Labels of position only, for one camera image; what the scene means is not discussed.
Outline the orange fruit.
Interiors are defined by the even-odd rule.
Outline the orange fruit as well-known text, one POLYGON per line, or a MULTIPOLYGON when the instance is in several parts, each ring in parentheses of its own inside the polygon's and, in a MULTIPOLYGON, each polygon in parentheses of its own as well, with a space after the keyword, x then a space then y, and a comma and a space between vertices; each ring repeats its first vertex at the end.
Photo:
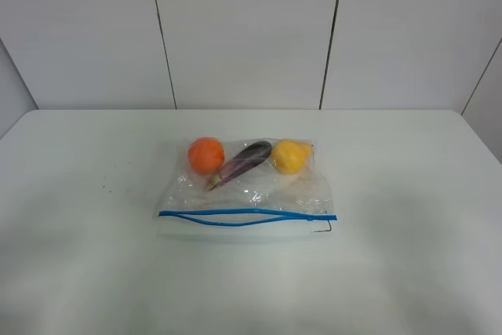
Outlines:
POLYGON ((203 137, 194 141, 188 148, 191 168, 198 174, 215 173, 225 160, 224 148, 218 139, 203 137))

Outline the clear blue-zip file bag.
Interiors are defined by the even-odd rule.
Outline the clear blue-zip file bag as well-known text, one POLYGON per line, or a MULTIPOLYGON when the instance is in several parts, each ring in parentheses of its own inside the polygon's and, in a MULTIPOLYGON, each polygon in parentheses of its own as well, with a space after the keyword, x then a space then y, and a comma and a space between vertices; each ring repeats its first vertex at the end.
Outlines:
POLYGON ((273 166, 270 156, 256 168, 220 188, 208 191, 207 184, 214 173, 196 173, 187 156, 188 148, 197 139, 183 143, 177 148, 173 175, 158 204, 158 217, 219 228, 304 221, 314 223, 315 229, 322 221, 330 220, 333 226, 333 222, 337 220, 332 189, 319 169, 313 141, 288 138, 231 141, 218 139, 224 148, 224 163, 245 147, 260 140, 270 142, 272 148, 280 140, 304 142, 313 146, 313 153, 299 173, 280 173, 273 166))

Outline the small metal hex key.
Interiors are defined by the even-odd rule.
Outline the small metal hex key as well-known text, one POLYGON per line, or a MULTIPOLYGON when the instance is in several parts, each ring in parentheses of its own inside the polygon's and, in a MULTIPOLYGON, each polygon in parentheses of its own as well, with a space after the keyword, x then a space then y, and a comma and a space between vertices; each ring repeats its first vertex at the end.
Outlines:
POLYGON ((332 222, 330 220, 322 221, 320 224, 315 226, 311 232, 315 234, 329 233, 333 230, 332 222))

